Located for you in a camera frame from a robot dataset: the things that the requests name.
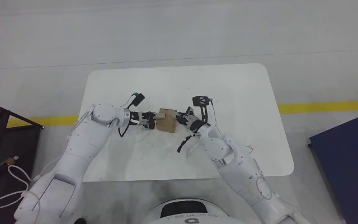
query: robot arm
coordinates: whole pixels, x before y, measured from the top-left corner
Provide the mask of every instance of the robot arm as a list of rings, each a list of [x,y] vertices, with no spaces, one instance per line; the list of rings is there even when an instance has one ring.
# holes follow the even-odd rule
[[[154,128],[154,119],[164,114],[133,112],[127,108],[115,108],[109,103],[91,105],[75,124],[68,136],[66,149],[51,172],[41,177],[30,189],[40,198],[41,209],[35,196],[25,194],[14,217],[17,224],[73,223],[82,196],[82,178],[106,144],[115,127],[143,125]]]
[[[203,108],[211,101],[208,97],[193,98],[194,106],[201,107],[202,114],[206,112]],[[231,136],[221,135],[216,127],[207,123],[207,116],[206,119],[199,119],[191,107],[175,116],[180,124],[193,132],[191,136],[200,136],[200,142],[219,174],[251,206],[263,224],[309,224],[299,211],[291,210],[269,187],[258,163],[240,142]]]

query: small brown box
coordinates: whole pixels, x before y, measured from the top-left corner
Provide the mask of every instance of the small brown box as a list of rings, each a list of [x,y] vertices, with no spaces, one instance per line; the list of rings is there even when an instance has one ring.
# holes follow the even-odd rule
[[[175,133],[177,127],[177,120],[171,115],[171,109],[161,108],[159,113],[166,114],[166,118],[157,120],[157,129],[163,132]]]

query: white table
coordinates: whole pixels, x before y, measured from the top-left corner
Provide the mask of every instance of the white table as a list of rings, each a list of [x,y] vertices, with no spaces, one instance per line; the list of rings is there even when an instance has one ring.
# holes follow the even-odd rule
[[[267,70],[260,64],[94,71],[88,77],[80,116],[93,103],[108,101],[120,106],[133,92],[145,96],[137,108],[131,108],[137,111],[185,111],[192,106],[193,96],[213,98],[221,132],[236,136],[242,144],[251,144],[251,155],[264,175],[289,175],[294,169]],[[194,110],[200,115],[199,108]],[[208,113],[209,123],[214,124],[211,107]],[[124,138],[114,130],[83,181],[219,177],[197,139],[191,139],[177,153],[188,134],[180,125],[175,134],[130,127]]]

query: gray floor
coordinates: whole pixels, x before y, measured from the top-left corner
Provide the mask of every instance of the gray floor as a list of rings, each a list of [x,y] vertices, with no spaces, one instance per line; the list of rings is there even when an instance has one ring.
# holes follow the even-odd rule
[[[278,104],[357,100],[354,0],[0,1],[0,105],[24,116],[78,114],[97,69],[261,63]],[[282,115],[295,170],[268,178],[313,223],[344,223],[306,148],[357,112]],[[71,127],[46,127],[34,174],[65,147]],[[259,223],[222,179],[84,183],[90,223],[139,223],[179,197],[214,202]]]

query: floor tape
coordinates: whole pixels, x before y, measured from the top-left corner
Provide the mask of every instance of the floor tape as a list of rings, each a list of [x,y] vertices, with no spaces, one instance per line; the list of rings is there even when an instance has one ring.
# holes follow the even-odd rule
[[[278,104],[280,114],[301,114],[301,113],[324,113],[333,111],[358,111],[358,101],[339,102],[311,102],[303,104]],[[68,116],[42,116],[29,118],[43,126],[64,126],[73,125],[78,120],[78,115]],[[7,128],[28,125],[19,119],[9,119]]]

